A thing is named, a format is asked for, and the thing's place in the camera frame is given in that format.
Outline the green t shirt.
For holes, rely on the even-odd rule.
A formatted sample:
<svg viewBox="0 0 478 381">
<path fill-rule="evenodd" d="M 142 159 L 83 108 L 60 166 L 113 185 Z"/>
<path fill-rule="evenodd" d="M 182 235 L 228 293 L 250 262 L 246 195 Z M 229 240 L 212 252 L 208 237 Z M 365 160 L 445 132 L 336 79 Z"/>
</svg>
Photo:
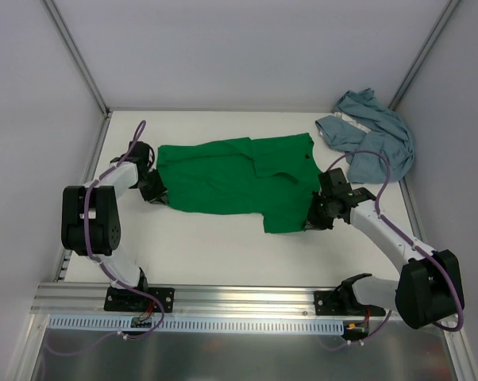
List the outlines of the green t shirt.
<svg viewBox="0 0 478 381">
<path fill-rule="evenodd" d="M 309 133 L 162 145 L 156 169 L 175 210 L 259 214 L 266 233 L 295 233 L 320 189 L 313 148 Z"/>
</svg>

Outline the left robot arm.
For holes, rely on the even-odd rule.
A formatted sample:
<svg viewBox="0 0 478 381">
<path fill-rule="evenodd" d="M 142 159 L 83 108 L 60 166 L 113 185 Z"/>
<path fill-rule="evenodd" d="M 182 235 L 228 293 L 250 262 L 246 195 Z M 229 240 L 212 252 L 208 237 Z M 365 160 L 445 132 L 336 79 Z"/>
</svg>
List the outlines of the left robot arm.
<svg viewBox="0 0 478 381">
<path fill-rule="evenodd" d="M 120 247 L 118 199 L 139 190 L 149 204 L 166 205 L 168 191 L 153 170 L 154 150 L 144 142 L 129 143 L 128 151 L 110 162 L 98 179 L 63 192 L 61 241 L 78 256 L 97 264 L 109 278 L 104 310 L 109 312 L 171 313 L 175 290 L 150 287 L 147 276 Z"/>
</svg>

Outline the aluminium frame post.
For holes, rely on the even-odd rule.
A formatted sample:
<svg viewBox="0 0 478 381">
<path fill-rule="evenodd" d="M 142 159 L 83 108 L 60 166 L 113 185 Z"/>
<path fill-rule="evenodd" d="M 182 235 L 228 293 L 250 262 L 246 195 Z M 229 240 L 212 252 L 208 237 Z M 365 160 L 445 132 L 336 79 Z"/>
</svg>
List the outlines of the aluminium frame post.
<svg viewBox="0 0 478 381">
<path fill-rule="evenodd" d="M 61 13 L 58 5 L 56 4 L 56 1 L 41 0 L 40 3 L 44 7 L 46 13 L 48 14 L 48 17 L 53 23 L 57 34 L 60 36 L 60 39 L 63 42 L 64 47 L 67 49 L 71 61 L 77 68 L 77 71 L 82 77 L 101 115 L 107 117 L 109 115 L 110 108 L 106 104 L 106 101 L 102 96 L 102 93 L 99 90 L 93 78 L 93 75 L 91 74 L 91 71 L 87 66 L 87 63 L 85 62 L 85 59 L 83 58 L 83 55 L 78 48 L 75 39 L 72 36 L 66 21 L 64 20 L 64 16 Z"/>
<path fill-rule="evenodd" d="M 461 3 L 461 0 L 448 0 L 446 2 L 443 10 L 435 21 L 421 48 L 418 50 L 418 53 L 412 61 L 407 73 L 403 77 L 402 82 L 399 84 L 393 98 L 391 99 L 388 106 L 390 110 L 395 110 L 399 106 L 399 104 L 413 85 L 418 73 L 421 71 L 424 63 L 427 61 L 434 46 L 444 32 L 446 26 L 451 21 L 453 15 L 457 12 L 457 9 L 461 5 Z"/>
</svg>

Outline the blue grey t shirt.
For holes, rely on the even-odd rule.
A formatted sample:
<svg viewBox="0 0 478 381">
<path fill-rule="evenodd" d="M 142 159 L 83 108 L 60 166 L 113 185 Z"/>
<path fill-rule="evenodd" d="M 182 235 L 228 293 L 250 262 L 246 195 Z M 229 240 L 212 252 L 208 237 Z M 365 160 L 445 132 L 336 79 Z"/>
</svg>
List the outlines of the blue grey t shirt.
<svg viewBox="0 0 478 381">
<path fill-rule="evenodd" d="M 347 153 L 351 183 L 400 181 L 414 162 L 414 142 L 403 119 L 384 106 L 372 89 L 348 91 L 316 127 L 334 151 Z"/>
</svg>

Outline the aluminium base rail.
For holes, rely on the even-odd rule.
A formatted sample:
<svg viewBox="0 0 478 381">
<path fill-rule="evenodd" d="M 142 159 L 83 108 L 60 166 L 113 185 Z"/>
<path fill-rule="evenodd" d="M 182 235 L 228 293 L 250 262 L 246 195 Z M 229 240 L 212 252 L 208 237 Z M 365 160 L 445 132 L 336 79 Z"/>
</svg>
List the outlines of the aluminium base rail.
<svg viewBox="0 0 478 381">
<path fill-rule="evenodd" d="M 102 314 L 106 283 L 41 283 L 30 312 Z M 315 287 L 173 285 L 171 315 L 216 318 L 313 318 Z"/>
</svg>

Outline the left aluminium frame post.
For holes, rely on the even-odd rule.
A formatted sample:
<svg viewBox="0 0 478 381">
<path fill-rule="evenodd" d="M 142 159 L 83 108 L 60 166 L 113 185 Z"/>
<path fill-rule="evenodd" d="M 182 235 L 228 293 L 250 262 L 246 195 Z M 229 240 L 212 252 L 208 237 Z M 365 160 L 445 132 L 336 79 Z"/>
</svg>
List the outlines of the left aluminium frame post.
<svg viewBox="0 0 478 381">
<path fill-rule="evenodd" d="M 82 77 L 101 115 L 107 117 L 109 115 L 110 108 L 106 104 L 106 101 L 102 96 L 102 93 L 99 90 L 93 78 L 93 75 L 91 74 L 91 71 L 87 66 L 87 63 L 85 62 L 85 59 L 83 58 L 83 55 L 78 48 L 75 39 L 72 36 L 66 21 L 64 20 L 64 16 L 61 13 L 58 5 L 56 4 L 56 1 L 41 0 L 40 3 L 44 7 L 46 13 L 48 14 L 48 17 L 53 23 L 57 34 L 60 36 L 60 39 L 63 42 L 64 47 L 67 49 L 71 61 L 77 68 L 77 71 Z"/>
</svg>

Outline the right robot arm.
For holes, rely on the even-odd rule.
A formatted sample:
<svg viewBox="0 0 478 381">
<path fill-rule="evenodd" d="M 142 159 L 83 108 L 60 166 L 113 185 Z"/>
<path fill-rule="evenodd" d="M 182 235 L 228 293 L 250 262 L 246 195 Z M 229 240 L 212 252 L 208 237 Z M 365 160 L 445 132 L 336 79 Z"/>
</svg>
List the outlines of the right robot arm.
<svg viewBox="0 0 478 381">
<path fill-rule="evenodd" d="M 306 227 L 333 228 L 341 219 L 362 232 L 390 260 L 397 280 L 362 273 L 343 280 L 322 301 L 328 310 L 355 315 L 374 306 L 396 312 L 412 329 L 439 326 L 451 316 L 456 332 L 465 322 L 465 298 L 458 258 L 438 251 L 403 231 L 380 208 L 380 197 L 346 181 L 340 168 L 321 173 L 320 190 L 313 194 Z"/>
</svg>

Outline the right aluminium frame post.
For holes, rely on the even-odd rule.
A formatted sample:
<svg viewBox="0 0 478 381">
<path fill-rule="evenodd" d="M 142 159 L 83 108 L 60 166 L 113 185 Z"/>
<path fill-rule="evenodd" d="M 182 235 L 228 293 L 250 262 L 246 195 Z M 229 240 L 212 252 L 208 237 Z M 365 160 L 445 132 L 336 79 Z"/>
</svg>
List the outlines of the right aluminium frame post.
<svg viewBox="0 0 478 381">
<path fill-rule="evenodd" d="M 418 50 L 418 53 L 412 61 L 407 73 L 403 77 L 402 82 L 399 84 L 393 98 L 391 99 L 388 106 L 390 110 L 395 110 L 399 106 L 399 104 L 413 85 L 418 73 L 421 71 L 424 63 L 427 61 L 434 46 L 444 32 L 446 26 L 451 21 L 453 15 L 457 12 L 457 9 L 461 5 L 461 3 L 461 0 L 448 0 L 446 2 L 443 10 L 435 21 L 421 48 Z"/>
</svg>

